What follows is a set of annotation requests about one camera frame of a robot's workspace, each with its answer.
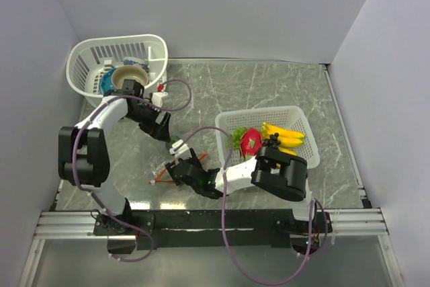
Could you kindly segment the clear zip top bag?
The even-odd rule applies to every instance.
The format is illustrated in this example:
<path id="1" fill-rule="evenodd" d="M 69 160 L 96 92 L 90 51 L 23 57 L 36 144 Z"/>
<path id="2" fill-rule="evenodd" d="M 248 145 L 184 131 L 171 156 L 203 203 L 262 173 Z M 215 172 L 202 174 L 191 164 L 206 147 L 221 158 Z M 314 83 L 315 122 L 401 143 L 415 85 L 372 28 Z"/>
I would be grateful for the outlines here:
<path id="1" fill-rule="evenodd" d="M 190 135 L 182 140 L 187 144 L 187 142 L 199 131 L 200 129 L 194 130 Z M 202 167 L 200 159 L 195 151 L 192 148 L 189 149 L 191 153 L 190 158 L 180 159 L 178 162 L 174 161 L 167 163 L 165 164 L 165 169 L 176 185 L 185 184 L 200 190 L 211 184 L 210 174 Z"/>

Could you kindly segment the green fake grapes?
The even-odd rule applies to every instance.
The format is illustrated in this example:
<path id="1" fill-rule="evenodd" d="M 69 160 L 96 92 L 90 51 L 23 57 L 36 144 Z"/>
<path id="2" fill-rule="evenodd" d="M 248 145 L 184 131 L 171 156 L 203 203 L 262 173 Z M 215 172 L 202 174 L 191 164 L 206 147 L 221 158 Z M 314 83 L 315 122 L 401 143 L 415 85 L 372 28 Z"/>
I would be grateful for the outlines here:
<path id="1" fill-rule="evenodd" d="M 247 131 L 248 131 L 247 127 L 239 127 L 239 128 L 236 128 L 234 132 L 230 134 L 230 139 L 235 149 L 240 148 L 242 137 L 245 135 Z"/>

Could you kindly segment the red fake apple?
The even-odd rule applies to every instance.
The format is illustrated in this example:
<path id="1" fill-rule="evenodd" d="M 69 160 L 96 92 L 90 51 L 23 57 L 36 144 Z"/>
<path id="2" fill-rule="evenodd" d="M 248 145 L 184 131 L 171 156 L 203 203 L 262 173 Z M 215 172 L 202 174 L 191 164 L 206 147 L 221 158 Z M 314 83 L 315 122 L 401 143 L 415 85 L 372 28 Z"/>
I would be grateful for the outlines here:
<path id="1" fill-rule="evenodd" d="M 250 128 L 244 133 L 240 142 L 241 156 L 244 160 L 253 158 L 262 147 L 262 135 L 256 128 Z"/>

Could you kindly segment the dark fake grapes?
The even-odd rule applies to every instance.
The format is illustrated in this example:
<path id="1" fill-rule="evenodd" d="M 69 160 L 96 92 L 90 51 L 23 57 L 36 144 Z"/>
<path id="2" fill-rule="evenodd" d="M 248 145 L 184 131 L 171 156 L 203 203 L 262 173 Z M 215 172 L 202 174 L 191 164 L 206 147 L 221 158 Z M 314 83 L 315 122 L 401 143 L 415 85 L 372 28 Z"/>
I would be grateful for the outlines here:
<path id="1" fill-rule="evenodd" d="M 279 140 L 279 134 L 276 132 L 275 134 L 264 135 L 262 145 L 264 147 L 278 150 L 281 145 L 281 141 Z"/>

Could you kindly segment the yellow fake banana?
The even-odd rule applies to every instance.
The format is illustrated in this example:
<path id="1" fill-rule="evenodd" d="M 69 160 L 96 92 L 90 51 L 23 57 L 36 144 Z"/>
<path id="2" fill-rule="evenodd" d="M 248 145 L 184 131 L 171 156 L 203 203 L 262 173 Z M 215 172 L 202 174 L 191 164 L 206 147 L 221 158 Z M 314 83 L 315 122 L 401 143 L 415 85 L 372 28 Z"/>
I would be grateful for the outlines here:
<path id="1" fill-rule="evenodd" d="M 262 137 L 266 134 L 275 134 L 276 132 L 279 134 L 279 140 L 281 141 L 281 145 L 278 150 L 283 153 L 297 156 L 298 154 L 295 153 L 293 149 L 301 147 L 304 144 L 306 135 L 298 131 L 274 126 L 266 122 L 263 123 L 261 132 Z"/>

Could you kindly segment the dark round fake fruit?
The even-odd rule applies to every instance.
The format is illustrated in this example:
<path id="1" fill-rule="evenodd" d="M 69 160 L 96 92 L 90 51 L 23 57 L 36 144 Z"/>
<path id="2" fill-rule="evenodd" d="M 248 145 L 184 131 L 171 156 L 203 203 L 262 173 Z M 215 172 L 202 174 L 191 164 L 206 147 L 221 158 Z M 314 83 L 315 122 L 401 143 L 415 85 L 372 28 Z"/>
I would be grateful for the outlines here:
<path id="1" fill-rule="evenodd" d="M 171 143 L 171 144 L 174 144 L 175 142 L 177 142 L 177 141 L 179 141 L 179 140 L 181 140 L 181 138 L 180 138 L 180 137 L 178 137 L 178 136 L 172 136 L 172 137 L 171 137 L 171 140 L 170 140 L 170 143 Z"/>

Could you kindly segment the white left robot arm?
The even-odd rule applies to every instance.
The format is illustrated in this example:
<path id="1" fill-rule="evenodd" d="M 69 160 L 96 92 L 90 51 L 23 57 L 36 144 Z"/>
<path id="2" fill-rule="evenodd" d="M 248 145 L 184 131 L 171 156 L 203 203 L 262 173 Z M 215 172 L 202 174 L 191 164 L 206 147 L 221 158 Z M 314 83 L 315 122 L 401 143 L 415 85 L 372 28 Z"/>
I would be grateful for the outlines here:
<path id="1" fill-rule="evenodd" d="M 58 174 L 98 205 L 97 220 L 123 235 L 134 224 L 130 203 L 115 188 L 110 176 L 106 134 L 122 118 L 161 142 L 169 142 L 171 115 L 144 97 L 144 86 L 127 79 L 119 89 L 107 91 L 97 108 L 75 126 L 64 126 L 58 133 Z"/>

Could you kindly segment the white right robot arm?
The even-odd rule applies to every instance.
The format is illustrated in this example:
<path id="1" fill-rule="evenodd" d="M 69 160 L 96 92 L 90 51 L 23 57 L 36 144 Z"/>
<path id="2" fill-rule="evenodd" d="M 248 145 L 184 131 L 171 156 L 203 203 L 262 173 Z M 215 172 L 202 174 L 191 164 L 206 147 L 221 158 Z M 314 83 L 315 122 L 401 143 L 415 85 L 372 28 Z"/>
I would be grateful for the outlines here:
<path id="1" fill-rule="evenodd" d="M 188 158 L 177 158 L 167 163 L 165 169 L 175 184 L 185 184 L 206 198 L 217 200 L 255 186 L 291 202 L 289 215 L 280 222 L 292 233 L 303 235 L 318 222 L 307 162 L 302 157 L 263 147 L 254 157 L 237 165 L 205 170 L 190 149 Z"/>

